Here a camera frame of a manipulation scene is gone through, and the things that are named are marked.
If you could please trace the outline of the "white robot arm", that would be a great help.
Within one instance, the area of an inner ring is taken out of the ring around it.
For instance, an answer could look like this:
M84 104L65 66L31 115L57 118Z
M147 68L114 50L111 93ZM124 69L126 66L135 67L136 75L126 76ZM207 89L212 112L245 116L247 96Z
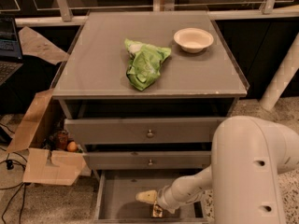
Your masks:
M212 189L214 224L286 224L278 175L298 163L297 132L272 121L233 116L216 129L206 169L135 198L174 213Z

